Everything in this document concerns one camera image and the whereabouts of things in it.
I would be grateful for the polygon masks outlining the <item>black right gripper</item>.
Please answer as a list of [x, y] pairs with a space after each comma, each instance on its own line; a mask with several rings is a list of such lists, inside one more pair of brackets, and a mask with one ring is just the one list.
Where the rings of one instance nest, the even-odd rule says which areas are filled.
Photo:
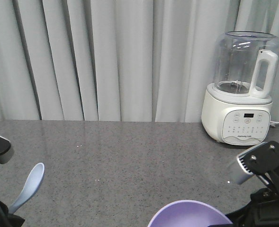
[[265, 188], [250, 195], [244, 207], [228, 213], [233, 227], [279, 227], [279, 170], [269, 171], [258, 178]]

